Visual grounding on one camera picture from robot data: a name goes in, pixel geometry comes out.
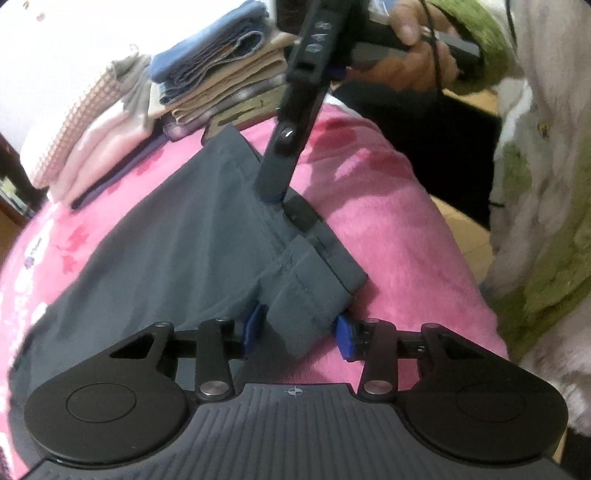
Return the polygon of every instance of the finger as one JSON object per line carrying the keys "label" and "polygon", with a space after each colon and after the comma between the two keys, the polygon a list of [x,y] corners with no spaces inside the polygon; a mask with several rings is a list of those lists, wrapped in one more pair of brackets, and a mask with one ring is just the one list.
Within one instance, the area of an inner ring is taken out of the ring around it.
{"label": "finger", "polygon": [[[431,18],[433,19],[433,26],[435,27],[435,30],[460,38],[460,35],[458,34],[455,27],[451,24],[451,22],[447,19],[447,17],[441,10],[439,10],[435,5],[432,4],[427,4],[427,8],[429,10],[429,13],[431,14]],[[423,9],[423,6],[421,6],[421,10],[423,11],[425,19],[425,23],[421,23],[421,25],[428,26],[427,16],[425,15],[425,10]]]}
{"label": "finger", "polygon": [[390,12],[390,25],[394,33],[408,46],[414,45],[421,37],[420,17],[415,4],[419,4],[417,0],[399,0]]}
{"label": "finger", "polygon": [[398,90],[410,87],[425,75],[432,62],[430,55],[430,47],[425,42],[416,44],[408,51],[403,63],[404,69],[396,82]]}
{"label": "finger", "polygon": [[433,61],[433,58],[430,58],[423,74],[420,77],[417,77],[409,87],[416,92],[426,92],[427,90],[432,90],[436,84],[435,62]]}
{"label": "finger", "polygon": [[361,78],[367,82],[384,83],[391,87],[391,80],[400,75],[402,64],[398,57],[385,58],[370,71],[362,73]]}
{"label": "finger", "polygon": [[[441,10],[431,4],[427,4],[427,9],[431,14],[435,30],[460,37]],[[427,14],[418,0],[398,0],[390,13],[390,23],[396,36],[409,46],[414,45],[420,38],[419,25],[428,26]]]}
{"label": "finger", "polygon": [[458,74],[459,69],[457,68],[456,59],[450,56],[449,61],[446,63],[445,68],[441,73],[443,86],[449,87],[456,81]]}
{"label": "finger", "polygon": [[437,42],[437,57],[439,58],[439,65],[441,65],[441,85],[447,87],[457,78],[456,59],[452,56],[449,46],[444,42]]}

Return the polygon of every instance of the folded blue cloth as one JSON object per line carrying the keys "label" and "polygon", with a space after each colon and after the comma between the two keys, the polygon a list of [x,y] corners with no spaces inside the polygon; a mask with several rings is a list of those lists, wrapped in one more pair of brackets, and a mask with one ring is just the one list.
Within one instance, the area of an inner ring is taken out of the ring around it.
{"label": "folded blue cloth", "polygon": [[160,84],[160,103],[176,102],[208,75],[224,64],[253,55],[266,40],[269,26],[265,21],[245,21],[228,38],[219,38],[198,56],[181,64]]}
{"label": "folded blue cloth", "polygon": [[220,45],[220,50],[244,35],[245,22],[260,21],[268,16],[266,6],[256,0],[247,0],[238,8],[224,15],[213,24],[157,54],[150,65],[150,76],[155,83],[173,78],[176,70],[186,63],[195,62],[211,45]]}

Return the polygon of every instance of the white wall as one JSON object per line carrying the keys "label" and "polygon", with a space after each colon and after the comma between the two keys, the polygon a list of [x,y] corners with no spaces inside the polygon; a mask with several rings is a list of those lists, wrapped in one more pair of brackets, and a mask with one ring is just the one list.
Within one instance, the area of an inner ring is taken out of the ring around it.
{"label": "white wall", "polygon": [[8,0],[0,8],[0,132],[20,152],[31,125],[67,105],[122,48],[159,53],[241,3],[30,0],[25,10],[23,0]]}

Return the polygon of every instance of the sleeve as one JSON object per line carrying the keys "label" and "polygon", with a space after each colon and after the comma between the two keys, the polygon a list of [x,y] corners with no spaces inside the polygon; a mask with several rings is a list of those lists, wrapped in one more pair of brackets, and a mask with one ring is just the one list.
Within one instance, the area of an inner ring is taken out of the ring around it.
{"label": "sleeve", "polygon": [[483,54],[477,75],[458,79],[451,90],[465,95],[496,85],[507,76],[522,75],[513,48],[505,0],[428,1],[464,27]]}

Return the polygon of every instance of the folded towel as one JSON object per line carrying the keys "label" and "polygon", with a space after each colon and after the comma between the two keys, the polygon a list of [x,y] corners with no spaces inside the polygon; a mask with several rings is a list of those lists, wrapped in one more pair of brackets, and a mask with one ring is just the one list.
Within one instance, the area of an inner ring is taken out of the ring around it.
{"label": "folded towel", "polygon": [[263,46],[269,30],[270,27],[265,22],[249,21],[236,40],[224,43],[222,48],[220,45],[212,45],[199,58],[184,63],[162,83],[164,91],[160,102],[167,104],[181,100],[197,88],[206,75],[226,63],[250,57]]}
{"label": "folded towel", "polygon": [[257,95],[260,95],[261,93],[273,90],[273,88],[279,87],[284,83],[285,73],[280,73],[279,75],[275,75],[269,79],[242,87],[237,92],[225,97],[224,100],[216,103],[205,113],[199,115],[197,118],[186,124],[177,123],[173,115],[171,113],[167,113],[162,117],[164,133],[171,142],[182,140],[183,138],[194,134],[201,127],[205,126],[207,122],[209,122],[217,114],[225,112],[226,110],[242,102],[245,102],[246,100],[250,100]]}
{"label": "folded towel", "polygon": [[200,95],[173,109],[173,117],[179,123],[190,122],[203,115],[211,107],[247,85],[272,78],[285,72],[287,62],[280,51],[273,51],[253,62],[247,69],[240,70],[221,80]]}
{"label": "folded towel", "polygon": [[150,57],[140,56],[133,47],[125,58],[97,72],[65,110],[31,128],[22,146],[21,164],[35,188],[45,188],[57,179],[86,128],[134,87],[149,63]]}
{"label": "folded towel", "polygon": [[118,186],[113,189],[110,187],[118,184],[126,175],[135,170],[136,167],[138,167],[138,174],[142,172],[143,168],[149,168],[149,164],[153,160],[150,159],[152,154],[167,142],[168,137],[162,132],[162,126],[155,124],[154,131],[148,138],[127,154],[107,175],[94,182],[88,190],[72,202],[72,210],[82,210],[100,197],[107,189],[109,191],[116,190]]}
{"label": "folded towel", "polygon": [[186,64],[199,59],[211,45],[218,44],[223,48],[228,45],[229,38],[236,40],[236,32],[240,32],[245,22],[267,16],[267,8],[263,3],[254,0],[244,2],[207,28],[157,54],[150,65],[152,81],[162,83],[168,78],[175,78],[175,75],[182,74]]}
{"label": "folded towel", "polygon": [[66,165],[57,180],[50,185],[47,196],[53,203],[61,202],[70,188],[72,188],[78,172],[96,145],[117,125],[127,120],[137,110],[139,97],[147,85],[150,85],[150,78],[146,69],[131,91],[124,95],[116,104],[108,108],[86,129],[78,142],[76,142],[76,145],[74,145],[70,155],[68,155]]}
{"label": "folded towel", "polygon": [[[269,60],[272,60],[272,61],[279,60],[278,56],[271,57],[270,56],[271,53],[274,52],[274,53],[280,54],[282,57],[283,56],[283,48],[287,47],[289,45],[293,45],[294,42],[296,41],[296,39],[297,39],[297,37],[295,35],[291,35],[289,33],[280,32],[280,31],[275,30],[273,33],[271,33],[270,38],[267,41],[267,43],[265,43],[265,45],[260,50],[258,50],[254,55],[252,55],[248,58],[242,59],[242,60],[238,60],[238,61],[234,61],[232,63],[226,64],[223,68],[216,70],[214,73],[212,73],[211,75],[206,77],[204,79],[204,81],[201,82],[199,87],[197,87],[196,89],[189,92],[185,97],[182,98],[182,100],[177,101],[177,102],[163,105],[160,102],[161,87],[160,87],[160,85],[154,84],[152,86],[152,92],[151,92],[151,96],[150,96],[150,109],[148,111],[149,116],[152,118],[159,118],[159,117],[163,116],[166,112],[170,112],[170,111],[174,110],[175,108],[179,107],[183,103],[188,102],[191,99],[199,96],[201,93],[205,92],[206,90],[215,87],[220,82],[223,82],[225,78],[232,76],[232,75],[236,74],[237,72],[240,72],[241,70],[249,69],[249,67],[253,64],[258,65],[258,68],[250,70],[251,74],[258,72],[264,66],[269,65],[269,63],[270,63]],[[281,71],[275,72],[273,74],[269,74],[266,78],[269,78],[269,77],[274,76],[279,73],[281,73]],[[254,80],[253,82],[250,82],[250,83],[255,83],[255,82],[258,82],[263,79],[264,78],[257,78],[257,80]],[[223,91],[224,91],[223,89],[218,91],[218,93],[216,95],[223,93]]]}
{"label": "folded towel", "polygon": [[154,128],[154,120],[148,117],[150,85],[151,82],[144,82],[133,115],[112,129],[94,148],[63,197],[63,203],[70,205],[150,136]]}

